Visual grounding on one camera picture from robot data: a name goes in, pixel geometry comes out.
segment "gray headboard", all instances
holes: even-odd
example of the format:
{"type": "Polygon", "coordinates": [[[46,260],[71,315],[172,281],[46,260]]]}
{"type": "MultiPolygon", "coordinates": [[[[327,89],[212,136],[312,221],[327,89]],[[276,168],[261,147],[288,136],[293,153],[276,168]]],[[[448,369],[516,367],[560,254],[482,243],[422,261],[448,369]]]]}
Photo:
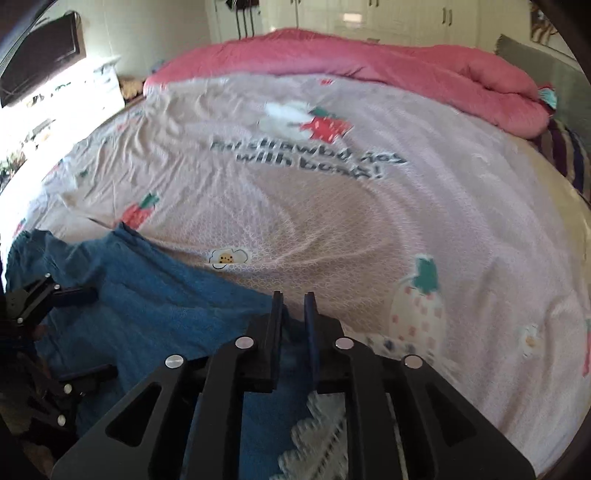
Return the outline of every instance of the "gray headboard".
{"type": "Polygon", "coordinates": [[[496,54],[525,70],[538,85],[551,83],[556,88],[556,118],[578,133],[591,153],[591,85],[583,72],[536,48],[501,35],[496,54]]]}

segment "pink blanket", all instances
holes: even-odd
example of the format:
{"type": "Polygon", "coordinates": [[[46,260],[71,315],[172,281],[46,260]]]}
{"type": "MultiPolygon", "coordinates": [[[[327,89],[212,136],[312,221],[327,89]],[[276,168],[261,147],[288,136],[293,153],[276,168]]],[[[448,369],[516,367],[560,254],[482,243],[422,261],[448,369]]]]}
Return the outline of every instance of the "pink blanket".
{"type": "Polygon", "coordinates": [[[296,29],[197,48],[166,64],[148,78],[146,87],[237,72],[326,73],[382,82],[523,138],[536,137],[548,125],[534,81],[491,53],[448,45],[376,45],[296,29]]]}

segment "black television screen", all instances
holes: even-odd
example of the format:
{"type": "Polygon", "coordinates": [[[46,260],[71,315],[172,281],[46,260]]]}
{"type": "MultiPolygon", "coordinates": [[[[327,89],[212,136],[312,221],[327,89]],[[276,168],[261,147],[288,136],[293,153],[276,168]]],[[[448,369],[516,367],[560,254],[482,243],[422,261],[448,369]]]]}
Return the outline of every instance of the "black television screen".
{"type": "Polygon", "coordinates": [[[74,12],[33,30],[0,76],[0,105],[19,100],[79,53],[74,12]]]}

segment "striped pillow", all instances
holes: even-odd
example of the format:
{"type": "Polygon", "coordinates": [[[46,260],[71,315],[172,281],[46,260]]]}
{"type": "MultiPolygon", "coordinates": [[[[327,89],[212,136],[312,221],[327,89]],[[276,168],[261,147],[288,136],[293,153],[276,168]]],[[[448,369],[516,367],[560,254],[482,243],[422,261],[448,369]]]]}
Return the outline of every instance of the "striped pillow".
{"type": "Polygon", "coordinates": [[[591,202],[591,164],[579,136],[551,118],[548,130],[532,142],[583,198],[591,202]]]}

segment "wall picture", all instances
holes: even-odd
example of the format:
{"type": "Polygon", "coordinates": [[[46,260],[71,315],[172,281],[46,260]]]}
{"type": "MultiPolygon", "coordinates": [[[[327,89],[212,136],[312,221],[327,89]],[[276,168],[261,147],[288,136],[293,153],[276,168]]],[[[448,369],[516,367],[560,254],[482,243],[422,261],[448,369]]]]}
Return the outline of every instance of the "wall picture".
{"type": "Polygon", "coordinates": [[[550,20],[544,15],[540,7],[533,1],[530,1],[531,7],[531,40],[544,45],[560,53],[564,53],[571,58],[574,58],[573,52],[570,51],[558,30],[550,20]]]}

